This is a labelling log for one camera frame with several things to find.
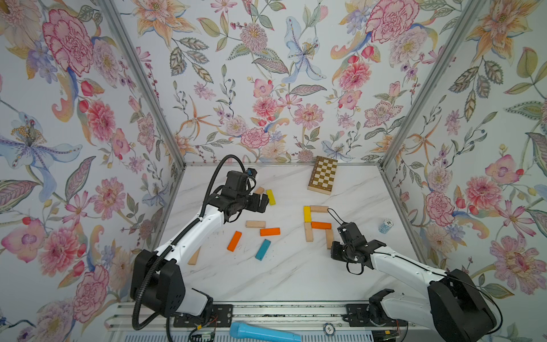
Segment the natural wood block diagonal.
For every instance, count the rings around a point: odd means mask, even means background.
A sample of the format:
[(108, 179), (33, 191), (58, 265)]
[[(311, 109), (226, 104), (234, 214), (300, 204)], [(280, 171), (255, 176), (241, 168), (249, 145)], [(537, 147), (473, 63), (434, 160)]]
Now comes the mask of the natural wood block diagonal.
[(331, 250), (332, 246), (333, 246), (333, 242), (334, 242), (334, 233), (333, 233), (333, 230), (332, 229), (327, 229), (325, 231), (326, 233), (326, 248), (328, 250)]

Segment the yellow block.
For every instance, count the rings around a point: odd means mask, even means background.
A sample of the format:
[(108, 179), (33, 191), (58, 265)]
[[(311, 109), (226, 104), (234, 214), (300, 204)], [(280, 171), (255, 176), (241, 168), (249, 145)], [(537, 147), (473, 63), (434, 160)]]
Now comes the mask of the yellow block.
[(305, 223), (311, 223), (312, 222), (311, 208), (309, 206), (305, 206), (303, 208), (303, 216), (304, 216), (304, 222)]
[(268, 197), (268, 199), (269, 199), (269, 204), (270, 204), (271, 206), (274, 206), (274, 205), (276, 204), (276, 199), (275, 199), (275, 196), (274, 196), (274, 194), (273, 194), (273, 191), (272, 191), (272, 190), (267, 190), (267, 191), (266, 191), (266, 195), (267, 195), (267, 197)]

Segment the orange block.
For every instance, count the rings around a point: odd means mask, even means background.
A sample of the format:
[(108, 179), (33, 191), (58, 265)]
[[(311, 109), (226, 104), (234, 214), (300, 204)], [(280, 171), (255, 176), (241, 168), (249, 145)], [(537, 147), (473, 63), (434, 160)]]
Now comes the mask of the orange block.
[(311, 228), (329, 230), (332, 229), (332, 224), (329, 222), (311, 222)]
[(266, 228), (260, 230), (261, 237), (270, 237), (270, 236), (279, 236), (281, 234), (281, 229), (276, 228)]

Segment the natural wood block top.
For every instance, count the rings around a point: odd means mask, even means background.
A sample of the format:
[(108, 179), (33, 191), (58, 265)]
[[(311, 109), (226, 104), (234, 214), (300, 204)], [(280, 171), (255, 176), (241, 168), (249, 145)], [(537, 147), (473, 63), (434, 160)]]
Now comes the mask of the natural wood block top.
[(310, 211), (315, 213), (328, 213), (329, 207), (327, 206), (310, 206)]

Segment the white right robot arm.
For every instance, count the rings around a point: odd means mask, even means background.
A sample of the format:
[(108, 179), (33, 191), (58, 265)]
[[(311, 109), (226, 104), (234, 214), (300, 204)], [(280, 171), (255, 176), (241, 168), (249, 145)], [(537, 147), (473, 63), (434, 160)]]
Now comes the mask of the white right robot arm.
[(357, 264), (362, 270), (383, 272), (419, 293), (407, 296), (383, 289), (365, 306), (348, 309), (346, 319), (351, 326), (406, 321), (432, 329), (444, 341), (479, 341), (501, 328), (501, 309), (465, 272), (427, 266), (383, 242), (368, 241), (353, 222), (343, 222), (338, 233), (342, 240), (332, 243), (332, 259), (346, 266)]

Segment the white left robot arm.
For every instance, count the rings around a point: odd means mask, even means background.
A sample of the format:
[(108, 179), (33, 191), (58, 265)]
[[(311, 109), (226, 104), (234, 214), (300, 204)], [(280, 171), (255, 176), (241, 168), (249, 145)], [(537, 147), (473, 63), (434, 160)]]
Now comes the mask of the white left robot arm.
[(225, 184), (208, 188), (201, 210), (172, 239), (138, 254), (130, 289), (135, 330), (144, 329), (159, 316), (189, 316), (199, 323), (210, 320), (212, 297), (186, 285), (183, 269), (209, 235), (237, 220), (243, 211), (265, 212), (269, 198), (254, 191), (256, 175), (253, 168), (229, 171)]

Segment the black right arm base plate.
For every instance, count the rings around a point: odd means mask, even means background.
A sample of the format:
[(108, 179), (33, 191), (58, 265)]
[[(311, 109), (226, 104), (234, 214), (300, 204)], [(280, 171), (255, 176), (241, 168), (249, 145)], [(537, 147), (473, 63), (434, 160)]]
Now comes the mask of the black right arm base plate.
[(350, 327), (383, 327), (407, 325), (404, 320), (395, 320), (387, 316), (381, 303), (387, 295), (394, 293), (393, 289), (383, 289), (371, 296), (367, 303), (346, 304), (346, 313), (342, 316)]

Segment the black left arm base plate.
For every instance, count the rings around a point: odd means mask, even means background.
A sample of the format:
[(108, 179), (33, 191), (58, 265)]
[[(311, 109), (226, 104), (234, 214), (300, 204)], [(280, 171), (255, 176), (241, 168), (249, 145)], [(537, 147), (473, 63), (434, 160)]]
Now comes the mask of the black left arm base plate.
[(204, 328), (207, 324), (212, 328), (229, 328), (232, 325), (234, 306), (231, 304), (212, 304), (205, 308), (199, 316), (188, 313), (174, 318), (175, 328)]

